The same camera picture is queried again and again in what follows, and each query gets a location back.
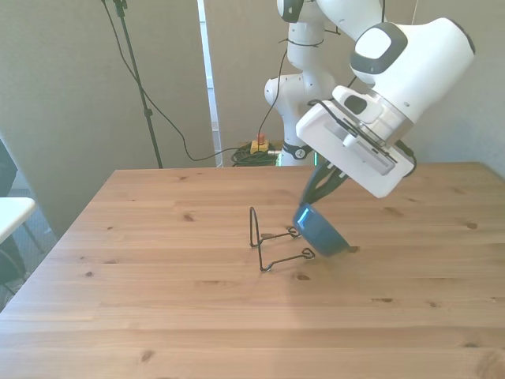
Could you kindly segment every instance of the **white chair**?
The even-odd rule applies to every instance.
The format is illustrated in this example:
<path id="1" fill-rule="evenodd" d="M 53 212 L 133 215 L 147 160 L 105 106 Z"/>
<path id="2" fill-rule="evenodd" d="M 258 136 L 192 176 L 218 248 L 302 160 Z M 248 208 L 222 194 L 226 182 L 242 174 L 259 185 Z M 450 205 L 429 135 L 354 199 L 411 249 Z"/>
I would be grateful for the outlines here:
<path id="1" fill-rule="evenodd" d="M 39 252 L 44 254 L 35 235 L 33 235 L 25 223 L 35 210 L 36 203 L 33 199 L 27 197 L 0 197 L 0 243 L 4 242 L 18 227 L 22 226 Z M 0 249 L 0 254 L 13 264 L 20 277 L 24 280 L 23 272 L 21 272 L 19 266 L 10 255 L 2 249 Z"/>

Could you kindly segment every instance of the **wire stand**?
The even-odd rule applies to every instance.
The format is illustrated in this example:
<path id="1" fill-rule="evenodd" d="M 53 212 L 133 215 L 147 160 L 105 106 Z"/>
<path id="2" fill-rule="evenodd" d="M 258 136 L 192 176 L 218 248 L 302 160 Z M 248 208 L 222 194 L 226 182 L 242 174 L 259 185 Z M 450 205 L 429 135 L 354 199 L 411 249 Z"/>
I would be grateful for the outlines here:
<path id="1" fill-rule="evenodd" d="M 256 231 L 256 243 L 253 242 L 253 229 Z M 271 271 L 271 268 L 278 264 L 278 263 L 283 263 L 287 261 L 292 261 L 293 259 L 301 259 L 304 258 L 306 260 L 311 260 L 316 257 L 314 252 L 310 250 L 309 248 L 303 249 L 300 255 L 296 255 L 294 257 L 289 257 L 286 259 L 281 259 L 279 261 L 273 261 L 271 262 L 266 268 L 263 266 L 263 256 L 261 253 L 261 245 L 263 242 L 268 241 L 269 239 L 275 239 L 275 238 L 280 238 L 280 237 L 287 237 L 290 236 L 291 238 L 299 238 L 300 233 L 297 232 L 297 230 L 294 227 L 289 227 L 287 229 L 287 233 L 281 234 L 281 235 L 272 235 L 268 236 L 265 238 L 260 237 L 260 225 L 258 223 L 258 215 L 256 214 L 256 210 L 251 207 L 249 210 L 249 237 L 250 237 L 250 243 L 249 245 L 252 248 L 257 248 L 258 249 L 258 256 L 260 258 L 260 271 L 261 272 L 268 272 Z"/>

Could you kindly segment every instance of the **black cable bundle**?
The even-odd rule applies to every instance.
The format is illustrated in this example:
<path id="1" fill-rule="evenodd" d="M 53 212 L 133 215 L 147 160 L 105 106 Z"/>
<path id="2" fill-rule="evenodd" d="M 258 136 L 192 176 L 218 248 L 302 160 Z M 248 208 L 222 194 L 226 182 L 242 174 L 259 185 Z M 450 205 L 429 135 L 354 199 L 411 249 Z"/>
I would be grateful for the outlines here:
<path id="1" fill-rule="evenodd" d="M 270 144 L 268 150 L 275 150 L 275 146 Z M 231 157 L 234 167 L 258 167 L 275 166 L 277 156 L 270 156 L 268 152 L 255 152 L 251 154 L 251 144 L 239 148 Z"/>

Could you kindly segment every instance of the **blue bowl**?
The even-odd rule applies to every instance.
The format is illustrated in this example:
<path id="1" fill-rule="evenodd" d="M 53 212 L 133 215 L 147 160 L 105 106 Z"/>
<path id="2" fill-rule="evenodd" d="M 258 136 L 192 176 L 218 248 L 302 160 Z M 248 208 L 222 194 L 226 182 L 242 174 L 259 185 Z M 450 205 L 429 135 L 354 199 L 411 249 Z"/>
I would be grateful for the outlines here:
<path id="1" fill-rule="evenodd" d="M 330 257 L 350 248 L 347 241 L 309 204 L 302 204 L 294 215 L 294 227 L 317 253 Z"/>

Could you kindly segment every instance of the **wooden table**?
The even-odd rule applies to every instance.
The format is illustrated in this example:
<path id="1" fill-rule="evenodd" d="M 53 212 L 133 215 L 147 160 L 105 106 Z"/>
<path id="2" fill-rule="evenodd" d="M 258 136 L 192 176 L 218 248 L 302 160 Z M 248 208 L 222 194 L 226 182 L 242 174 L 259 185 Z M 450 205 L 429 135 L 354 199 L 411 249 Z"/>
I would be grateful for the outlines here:
<path id="1" fill-rule="evenodd" d="M 318 208 L 355 253 L 260 274 L 249 206 L 283 231 L 309 173 L 114 173 L 0 314 L 0 377 L 504 379 L 503 181 L 421 166 L 383 200 L 348 181 Z"/>

